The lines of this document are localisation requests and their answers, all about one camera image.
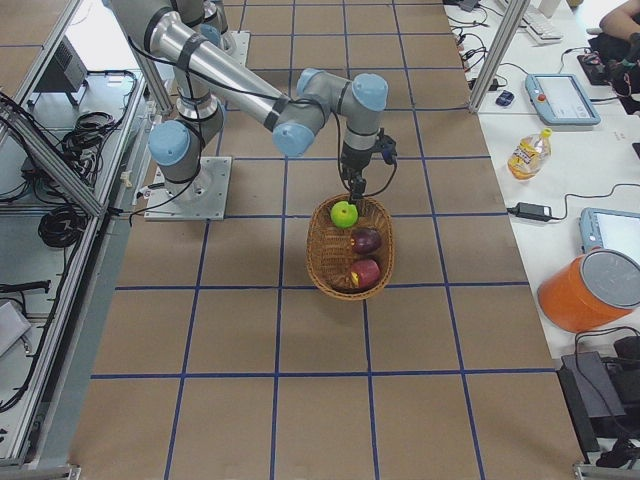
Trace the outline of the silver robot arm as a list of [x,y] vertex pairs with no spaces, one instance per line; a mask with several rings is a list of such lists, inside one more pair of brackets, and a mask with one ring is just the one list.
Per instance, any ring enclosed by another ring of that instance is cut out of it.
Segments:
[[296,98],[280,92],[235,61],[225,49],[227,21],[220,1],[110,1],[131,48],[139,55],[171,65],[181,79],[186,107],[203,118],[203,107],[220,96],[260,122],[286,157],[300,157],[330,117],[343,117],[346,132],[338,171],[350,201],[365,197],[364,169],[378,154],[396,166],[396,143],[380,119],[388,84],[377,74],[352,79],[307,68]]

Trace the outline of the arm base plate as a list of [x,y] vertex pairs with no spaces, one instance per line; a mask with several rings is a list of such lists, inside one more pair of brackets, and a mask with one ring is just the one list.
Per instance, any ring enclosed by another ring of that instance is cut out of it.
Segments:
[[184,185],[166,185],[164,175],[157,167],[154,182],[161,186],[144,195],[147,199],[144,218],[148,221],[223,220],[231,168],[231,157],[202,157],[199,175],[175,198]]
[[249,31],[227,31],[221,37],[222,50],[241,66],[246,65],[249,44]]

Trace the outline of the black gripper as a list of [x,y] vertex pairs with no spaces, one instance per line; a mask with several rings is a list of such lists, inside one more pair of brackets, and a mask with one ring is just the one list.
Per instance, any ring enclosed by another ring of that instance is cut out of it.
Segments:
[[355,204],[364,198],[366,180],[363,171],[369,165],[372,154],[372,148],[360,150],[349,144],[342,145],[339,159],[340,176],[349,184],[350,204]]

